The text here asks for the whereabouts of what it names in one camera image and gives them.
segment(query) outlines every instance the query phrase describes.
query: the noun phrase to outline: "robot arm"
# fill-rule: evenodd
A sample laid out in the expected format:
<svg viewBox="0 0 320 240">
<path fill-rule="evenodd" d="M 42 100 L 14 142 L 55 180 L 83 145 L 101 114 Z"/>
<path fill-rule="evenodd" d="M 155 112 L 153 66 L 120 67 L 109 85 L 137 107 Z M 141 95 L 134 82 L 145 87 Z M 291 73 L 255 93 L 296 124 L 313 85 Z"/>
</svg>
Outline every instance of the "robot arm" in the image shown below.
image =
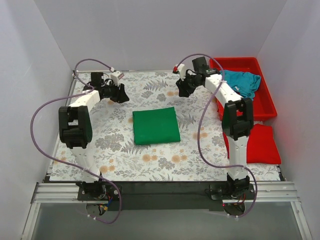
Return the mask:
<svg viewBox="0 0 320 240">
<path fill-rule="evenodd" d="M 93 153 L 90 152 L 93 137 L 89 112 L 104 98 L 110 98 L 117 103 L 129 101 L 125 93 L 125 86 L 119 83 L 124 76 L 122 72 L 111 73 L 110 79 L 103 79 L 103 72 L 92 72 L 89 85 L 94 87 L 90 93 L 79 97 L 69 106 L 59 108 L 59 137 L 62 143 L 71 150 L 75 160 L 81 167 L 99 175 L 100 170 L 94 164 Z M 91 88 L 85 86 L 83 92 L 89 92 Z M 96 177 L 83 172 L 84 182 L 94 182 Z"/>
<path fill-rule="evenodd" d="M 180 74 L 180 79 L 176 82 L 179 97 L 189 97 L 199 86 L 204 86 L 214 93 L 222 80 L 220 72 L 209 68 L 205 57 L 196 58 L 192 63 L 194 74 L 189 74 L 183 64 L 173 71 Z M 247 144 L 254 125 L 252 100 L 242 98 L 226 82 L 222 83 L 216 98 L 224 106 L 222 130 L 229 142 L 230 165 L 246 166 Z M 242 112 L 242 116 L 237 116 L 237 111 Z M 227 182 L 232 194 L 240 194 L 249 188 L 250 179 L 243 167 L 230 167 L 227 168 Z"/>
</svg>

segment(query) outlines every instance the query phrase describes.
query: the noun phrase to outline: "glass panel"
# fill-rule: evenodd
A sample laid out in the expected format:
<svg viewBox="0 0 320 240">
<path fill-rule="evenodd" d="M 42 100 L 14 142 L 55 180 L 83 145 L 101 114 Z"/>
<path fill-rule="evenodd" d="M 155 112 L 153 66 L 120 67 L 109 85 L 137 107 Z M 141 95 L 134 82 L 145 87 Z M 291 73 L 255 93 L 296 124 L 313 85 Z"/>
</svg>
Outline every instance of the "glass panel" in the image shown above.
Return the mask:
<svg viewBox="0 0 320 240">
<path fill-rule="evenodd" d="M 85 208 L 82 203 L 41 204 L 32 239 L 302 239 L 290 202 L 257 202 L 252 212 L 239 220 L 206 210 L 127 210 L 112 225 L 80 214 Z M 102 218 L 111 219 L 115 214 L 106 212 Z"/>
</svg>

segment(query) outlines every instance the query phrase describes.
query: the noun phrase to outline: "white wall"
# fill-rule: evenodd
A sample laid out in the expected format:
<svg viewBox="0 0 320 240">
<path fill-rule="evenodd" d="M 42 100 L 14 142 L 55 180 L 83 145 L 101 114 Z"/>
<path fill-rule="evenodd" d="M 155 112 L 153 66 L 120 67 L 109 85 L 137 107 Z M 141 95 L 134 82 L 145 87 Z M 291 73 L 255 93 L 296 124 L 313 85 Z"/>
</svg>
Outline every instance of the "white wall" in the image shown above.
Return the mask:
<svg viewBox="0 0 320 240">
<path fill-rule="evenodd" d="M 30 137 L 33 112 L 66 95 L 71 69 L 33 0 L 0 0 L 0 239 L 21 238 L 36 182 L 46 173 Z M 52 153 L 58 105 L 40 112 L 36 138 Z"/>
<path fill-rule="evenodd" d="M 120 70 L 168 70 L 198 52 L 256 57 L 286 0 L 35 2 L 72 69 L 97 58 Z"/>
<path fill-rule="evenodd" d="M 278 117 L 270 122 L 284 176 L 320 239 L 320 2 L 288 0 L 258 54 Z"/>
</svg>

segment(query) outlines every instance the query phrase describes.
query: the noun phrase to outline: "cable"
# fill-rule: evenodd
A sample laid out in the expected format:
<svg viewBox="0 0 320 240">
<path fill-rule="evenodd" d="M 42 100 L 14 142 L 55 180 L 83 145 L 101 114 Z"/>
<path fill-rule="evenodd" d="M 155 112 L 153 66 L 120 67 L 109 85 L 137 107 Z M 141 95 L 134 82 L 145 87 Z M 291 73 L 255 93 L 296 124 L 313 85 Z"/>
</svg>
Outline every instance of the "cable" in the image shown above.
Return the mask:
<svg viewBox="0 0 320 240">
<path fill-rule="evenodd" d="M 104 87 L 105 85 L 109 85 L 110 83 L 114 84 L 115 82 L 111 78 L 106 78 L 101 85 L 101 87 Z"/>
<path fill-rule="evenodd" d="M 108 203 L 107 203 L 107 205 L 106 205 L 106 207 L 108 208 L 109 206 L 110 206 L 110 204 L 111 204 L 111 202 L 112 202 L 112 197 L 111 197 L 111 199 L 108 201 Z"/>
<path fill-rule="evenodd" d="M 194 73 L 194 74 L 197 74 L 195 71 L 193 71 L 193 70 L 191 70 L 191 69 L 187 69 L 187 70 L 186 70 L 186 73 L 188 73 L 189 71 L 191 71 L 191 72 Z"/>
<path fill-rule="evenodd" d="M 103 222 L 103 223 L 105 223 L 105 224 L 112 224 L 112 223 L 114 223 L 114 222 L 118 219 L 118 217 L 119 217 L 119 215 L 120 215 L 120 213 L 121 213 L 121 209 L 122 209 L 122 197 L 121 197 L 121 193 L 120 193 L 119 188 L 118 188 L 112 181 L 110 181 L 110 180 L 108 180 L 108 179 L 106 179 L 106 178 L 104 178 L 104 177 L 102 177 L 102 176 L 99 176 L 99 175 L 97 175 L 97 174 L 89 171 L 88 169 L 85 169 L 85 168 L 82 167 L 82 166 L 79 166 L 79 165 L 74 164 L 74 163 L 71 163 L 71 162 L 59 160 L 59 159 L 57 159 L 57 158 L 55 158 L 55 157 L 53 157 L 53 156 L 50 156 L 49 154 L 45 153 L 45 152 L 39 147 L 39 145 L 38 145 L 38 143 L 37 143 L 37 141 L 36 141 L 36 139 L 35 139 L 35 134 L 34 134 L 34 122 L 35 122 L 35 118 L 36 118 L 37 114 L 40 112 L 40 110 L 43 109 L 45 106 L 47 106 L 47 105 L 49 105 L 49 104 L 51 104 L 51 103 L 60 101 L 60 100 L 66 100 L 66 99 L 71 99 L 71 98 L 75 98 L 75 97 L 84 96 L 84 95 L 86 95 L 86 94 L 91 93 L 91 92 L 95 89 L 93 86 L 91 86 L 91 85 L 89 85 L 89 84 L 86 84 L 85 82 L 83 82 L 83 81 L 79 78 L 79 75 L 78 75 L 78 72 L 77 72 L 77 67 L 79 66 L 80 63 L 85 62 L 85 61 L 94 61 L 94 62 L 97 62 L 97 63 L 102 64 L 103 66 L 107 67 L 107 68 L 110 69 L 110 70 L 112 69 L 110 66 L 108 66 L 108 65 L 105 64 L 105 63 L 103 63 L 102 61 L 99 61 L 99 60 L 96 60 L 96 59 L 93 59 L 93 58 L 86 58 L 86 59 L 83 59 L 83 60 L 79 61 L 79 62 L 75 65 L 75 67 L 74 67 L 74 76 L 76 77 L 77 80 L 79 80 L 80 83 L 82 83 L 83 85 L 86 85 L 86 86 L 90 87 L 91 89 L 90 89 L 89 91 L 87 91 L 87 92 L 84 92 L 84 93 L 75 94 L 75 95 L 71 95 L 71 96 L 65 96 L 65 97 L 59 97 L 59 98 L 50 100 L 50 101 L 42 104 L 42 105 L 34 112 L 32 118 L 31 118 L 31 121 L 30 121 L 30 135 L 31 135 L 32 142 L 33 142 L 34 146 L 36 147 L 36 149 L 37 149 L 41 154 L 43 154 L 45 157 L 47 157 L 47 158 L 49 158 L 49 159 L 52 159 L 52 160 L 54 160 L 54 161 L 57 161 L 57 162 L 59 162 L 59 163 L 66 164 L 66 165 L 69 165 L 69 166 L 73 166 L 73 167 L 75 167 L 75 168 L 78 168 L 78 169 L 80 169 L 80 170 L 82 170 L 82 171 L 84 171 L 84 172 L 86 172 L 86 173 L 88 173 L 88 174 L 90 174 L 90 175 L 92 175 L 92 176 L 94 176 L 94 177 L 96 177 L 96 178 L 101 179 L 102 181 L 107 182 L 108 184 L 110 184 L 111 186 L 113 186 L 113 187 L 117 190 L 117 192 L 118 192 L 118 194 L 119 194 L 119 210 L 118 210 L 117 215 L 115 216 L 115 218 L 114 218 L 112 221 L 106 221 L 106 220 L 103 220 L 103 219 L 98 218 L 98 217 L 96 217 L 96 216 L 93 216 L 93 215 L 90 215 L 90 214 L 88 215 L 89 217 L 91 217 L 91 218 L 93 218 L 93 219 L 95 219 L 95 220 L 98 220 L 98 221 L 100 221 L 100 222 Z"/>
<path fill-rule="evenodd" d="M 231 203 L 231 204 L 233 204 L 233 205 L 237 205 L 239 202 L 240 202 L 240 200 L 241 200 L 241 197 L 242 197 L 242 195 L 239 197 L 239 199 L 238 199 L 238 201 L 236 201 L 236 202 L 233 202 L 233 203 Z"/>
<path fill-rule="evenodd" d="M 101 212 L 100 205 L 98 205 L 98 209 L 99 209 L 99 216 L 102 216 L 103 213 Z"/>
<path fill-rule="evenodd" d="M 222 79 L 221 79 L 218 87 L 216 88 L 216 90 L 214 91 L 214 93 L 212 94 L 212 96 L 210 97 L 209 101 L 207 102 L 207 104 L 205 105 L 205 107 L 204 107 L 204 109 L 203 109 L 203 113 L 202 113 L 201 118 L 200 118 L 200 121 L 199 121 L 198 132 L 197 132 L 198 151 L 199 151 L 199 154 L 200 154 L 200 157 L 202 158 L 202 160 L 203 160 L 206 164 L 208 164 L 209 166 L 211 166 L 211 167 L 214 167 L 214 168 L 217 168 L 217 169 L 226 169 L 226 168 L 240 167 L 240 168 L 244 168 L 245 170 L 247 170 L 247 171 L 251 174 L 251 176 L 252 176 L 252 178 L 253 178 L 253 181 L 254 181 L 254 185 L 255 185 L 255 194 L 254 194 L 254 197 L 253 197 L 253 202 L 252 202 L 251 206 L 249 207 L 249 209 L 248 209 L 246 212 L 244 212 L 244 213 L 241 214 L 240 216 L 232 216 L 232 217 L 234 217 L 234 218 L 241 218 L 241 217 L 246 216 L 246 215 L 252 210 L 252 208 L 254 207 L 254 205 L 255 205 L 255 203 L 256 203 L 256 200 L 257 200 L 258 184 L 257 184 L 257 180 L 256 180 L 253 172 L 252 172 L 249 168 L 247 168 L 246 166 L 243 166 L 243 165 L 240 165 L 240 164 L 227 165 L 227 166 L 214 165 L 214 164 L 208 162 L 208 161 L 205 159 L 204 155 L 202 154 L 201 147 L 200 147 L 200 131 L 201 131 L 202 121 L 204 120 L 206 111 L 207 111 L 210 103 L 212 102 L 212 100 L 213 100 L 214 97 L 216 96 L 216 94 L 217 94 L 217 92 L 219 91 L 219 89 L 220 89 L 220 87 L 222 86 L 222 84 L 225 82 L 225 70 L 224 70 L 223 67 L 220 65 L 220 63 L 219 63 L 217 60 L 215 60 L 213 57 L 211 57 L 211 56 L 209 56 L 209 55 L 207 55 L 207 54 L 202 54 L 202 53 L 195 53 L 195 54 L 191 54 L 191 55 L 186 56 L 184 59 L 182 59 L 182 60 L 178 63 L 178 65 L 176 65 L 176 66 L 174 67 L 174 69 L 177 69 L 177 68 L 179 67 L 179 65 L 180 65 L 184 60 L 186 60 L 187 58 L 190 58 L 190 57 L 193 57 L 193 56 L 199 56 L 199 55 L 200 55 L 200 56 L 205 56 L 205 57 L 207 57 L 207 58 L 212 59 L 212 60 L 219 66 L 219 68 L 221 69 L 221 72 L 222 72 Z M 213 213 L 213 212 L 212 212 L 212 214 L 217 214 L 217 215 L 225 216 L 224 214 L 220 214 L 220 213 Z"/>
<path fill-rule="evenodd" d="M 244 203 L 245 203 L 245 200 L 246 200 L 246 194 L 244 193 L 244 194 L 243 194 L 243 200 L 242 200 L 241 203 L 244 204 Z"/>
<path fill-rule="evenodd" d="M 94 197 L 94 199 L 95 200 L 101 200 L 101 199 L 104 199 L 106 195 L 107 195 L 107 190 L 104 189 L 104 195 L 102 197 L 100 197 L 100 198 Z"/>
</svg>

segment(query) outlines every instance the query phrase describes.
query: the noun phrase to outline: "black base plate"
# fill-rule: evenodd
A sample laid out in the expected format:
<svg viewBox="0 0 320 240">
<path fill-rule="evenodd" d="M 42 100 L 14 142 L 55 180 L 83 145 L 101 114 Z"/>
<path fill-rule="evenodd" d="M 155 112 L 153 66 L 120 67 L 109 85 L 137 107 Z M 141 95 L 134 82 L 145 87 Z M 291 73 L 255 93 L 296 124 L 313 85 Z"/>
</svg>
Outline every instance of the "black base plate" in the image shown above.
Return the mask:
<svg viewBox="0 0 320 240">
<path fill-rule="evenodd" d="M 210 187 L 220 188 L 226 184 L 224 181 L 188 181 L 188 182 L 139 182 L 139 181 L 118 181 L 114 184 L 121 189 L 122 210 L 186 210 L 186 209 L 205 209 L 210 211 L 224 210 L 223 201 L 231 199 L 230 196 L 222 196 L 218 199 L 210 199 L 205 190 Z M 114 192 L 112 186 L 106 183 L 109 192 Z M 252 185 L 246 199 L 253 199 L 254 192 Z M 79 188 L 79 201 L 96 201 L 99 200 L 83 194 Z M 117 211 L 119 201 L 112 201 L 108 211 Z"/>
<path fill-rule="evenodd" d="M 227 182 L 225 181 L 215 181 L 210 183 L 211 190 L 211 199 L 212 200 L 228 200 L 232 199 L 230 195 L 221 194 L 223 189 L 227 188 Z M 252 184 L 249 185 L 249 189 L 244 192 L 245 199 L 253 200 L 255 197 L 254 186 Z"/>
</svg>

